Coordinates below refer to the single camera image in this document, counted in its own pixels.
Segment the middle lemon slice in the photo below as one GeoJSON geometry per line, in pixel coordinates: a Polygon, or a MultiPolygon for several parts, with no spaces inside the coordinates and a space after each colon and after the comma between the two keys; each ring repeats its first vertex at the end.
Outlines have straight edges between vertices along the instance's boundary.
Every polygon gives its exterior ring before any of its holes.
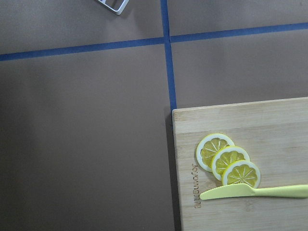
{"type": "Polygon", "coordinates": [[[222,181],[222,175],[227,167],[239,160],[250,161],[247,151],[239,146],[227,146],[219,150],[211,160],[212,173],[216,179],[222,181]]]}

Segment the yellow plastic knife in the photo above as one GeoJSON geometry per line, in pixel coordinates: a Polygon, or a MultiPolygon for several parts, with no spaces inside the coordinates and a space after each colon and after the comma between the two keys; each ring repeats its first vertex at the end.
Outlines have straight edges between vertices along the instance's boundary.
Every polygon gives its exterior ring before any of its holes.
{"type": "Polygon", "coordinates": [[[308,185],[292,185],[271,188],[252,188],[248,184],[220,186],[200,194],[201,200],[232,197],[286,197],[307,198],[308,185]]]}

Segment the bamboo cutting board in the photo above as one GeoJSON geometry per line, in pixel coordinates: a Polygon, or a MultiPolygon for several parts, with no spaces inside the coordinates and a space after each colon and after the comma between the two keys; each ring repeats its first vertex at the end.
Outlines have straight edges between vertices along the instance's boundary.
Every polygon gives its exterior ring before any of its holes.
{"type": "Polygon", "coordinates": [[[176,109],[172,117],[184,231],[307,230],[307,199],[200,200],[202,192],[220,182],[200,167],[195,155],[203,137],[222,133],[260,169],[260,188],[307,184],[307,98],[176,109]]]}

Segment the near lemon slice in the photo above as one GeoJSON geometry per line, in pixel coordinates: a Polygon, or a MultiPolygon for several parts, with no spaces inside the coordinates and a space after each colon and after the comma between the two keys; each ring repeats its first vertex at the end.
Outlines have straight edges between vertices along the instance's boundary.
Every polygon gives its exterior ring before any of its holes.
{"type": "Polygon", "coordinates": [[[257,188],[261,182],[261,173],[254,163],[238,160],[224,170],[221,182],[223,186],[244,183],[252,188],[257,188]]]}

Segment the far lemon slice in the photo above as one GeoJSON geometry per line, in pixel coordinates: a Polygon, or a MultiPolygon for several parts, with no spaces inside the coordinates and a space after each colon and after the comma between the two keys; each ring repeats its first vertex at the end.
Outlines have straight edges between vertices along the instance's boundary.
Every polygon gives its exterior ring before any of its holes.
{"type": "Polygon", "coordinates": [[[233,146],[233,140],[222,133],[213,133],[205,136],[197,145],[195,156],[201,168],[212,172],[211,161],[221,149],[233,146]]]}

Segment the lemon slice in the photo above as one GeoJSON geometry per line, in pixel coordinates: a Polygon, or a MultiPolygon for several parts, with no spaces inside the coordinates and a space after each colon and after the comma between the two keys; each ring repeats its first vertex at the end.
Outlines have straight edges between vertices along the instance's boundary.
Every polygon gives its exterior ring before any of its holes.
{"type": "Polygon", "coordinates": [[[244,183],[252,188],[257,188],[261,182],[261,173],[254,163],[238,160],[224,170],[221,182],[223,186],[244,183]]]}
{"type": "Polygon", "coordinates": [[[216,179],[222,181],[222,175],[227,167],[239,160],[250,161],[247,151],[239,146],[227,146],[219,150],[211,160],[212,173],[216,179]]]}
{"type": "Polygon", "coordinates": [[[221,149],[233,146],[233,140],[222,133],[213,133],[205,136],[197,145],[195,156],[201,168],[212,172],[211,161],[221,149]]]}

